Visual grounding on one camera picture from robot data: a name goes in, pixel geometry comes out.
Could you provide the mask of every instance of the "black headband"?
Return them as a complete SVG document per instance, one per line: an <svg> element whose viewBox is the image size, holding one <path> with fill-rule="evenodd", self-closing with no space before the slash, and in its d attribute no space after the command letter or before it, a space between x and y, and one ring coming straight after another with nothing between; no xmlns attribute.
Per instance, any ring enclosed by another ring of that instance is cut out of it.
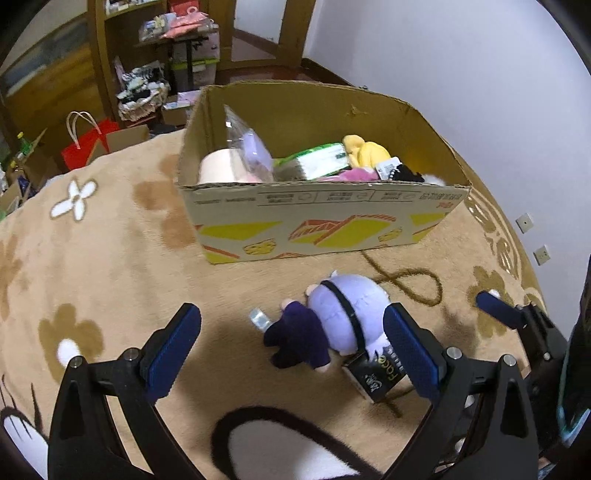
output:
<svg viewBox="0 0 591 480"><path fill-rule="evenodd" d="M335 294L336 299L343 307L343 310L347 314L349 321L351 322L351 326L353 327L353 333L355 334L355 340L357 341L357 351L361 352L365 350L365 337L363 336L363 329L361 328L361 324L359 323L359 319L357 318L357 314L353 309L353 306L347 300L347 297L343 295L338 287L332 283L330 280L323 280L320 282L320 285L324 285L328 288L333 294Z"/></svg>

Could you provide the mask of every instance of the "yellow plush toy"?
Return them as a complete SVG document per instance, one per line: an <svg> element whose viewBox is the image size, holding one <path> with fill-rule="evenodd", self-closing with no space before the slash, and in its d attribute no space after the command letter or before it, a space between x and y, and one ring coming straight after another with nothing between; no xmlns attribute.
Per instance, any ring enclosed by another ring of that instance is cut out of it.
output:
<svg viewBox="0 0 591 480"><path fill-rule="evenodd" d="M349 164L353 168L375 168L378 163L389 160L388 150L374 142L366 142L359 135L347 135L343 139L343 145L349 155Z"/></svg>

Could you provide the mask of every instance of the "purple plush doll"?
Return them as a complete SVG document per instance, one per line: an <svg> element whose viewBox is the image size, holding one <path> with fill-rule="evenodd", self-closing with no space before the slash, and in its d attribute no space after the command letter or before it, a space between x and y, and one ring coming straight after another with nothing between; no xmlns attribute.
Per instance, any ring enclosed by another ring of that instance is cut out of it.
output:
<svg viewBox="0 0 591 480"><path fill-rule="evenodd" d="M329 281L353 307L367 353L381 353L389 345L383 326L384 310L390 305L388 294L361 275L335 272ZM281 319L265 332L265 346L280 347L271 360L278 368L306 362L314 369L324 370L330 363L329 348L342 356L359 350L351 321L335 293L320 284L308 287L306 294L308 308L298 301L284 301Z"/></svg>

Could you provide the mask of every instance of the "white flower pattern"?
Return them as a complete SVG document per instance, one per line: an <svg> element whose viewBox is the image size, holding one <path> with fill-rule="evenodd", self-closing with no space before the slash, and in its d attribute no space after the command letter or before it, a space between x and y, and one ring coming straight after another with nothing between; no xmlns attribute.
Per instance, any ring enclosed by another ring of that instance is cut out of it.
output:
<svg viewBox="0 0 591 480"><path fill-rule="evenodd" d="M76 179L72 179L68 185L68 197L56 203L50 212L51 218L58 218L74 210L74 220L80 222L86 213L85 200L96 192L97 184L94 180L87 181L82 188L78 187Z"/></svg>

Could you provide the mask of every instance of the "door frame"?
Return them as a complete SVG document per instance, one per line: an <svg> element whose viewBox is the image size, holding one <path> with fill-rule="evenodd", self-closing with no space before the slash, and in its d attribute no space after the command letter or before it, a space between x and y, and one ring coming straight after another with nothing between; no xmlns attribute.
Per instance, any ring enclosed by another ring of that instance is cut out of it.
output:
<svg viewBox="0 0 591 480"><path fill-rule="evenodd" d="M237 0L201 0L200 9L220 27L219 70L243 67L300 66L316 0L287 0L274 59L232 61L232 37Z"/></svg>

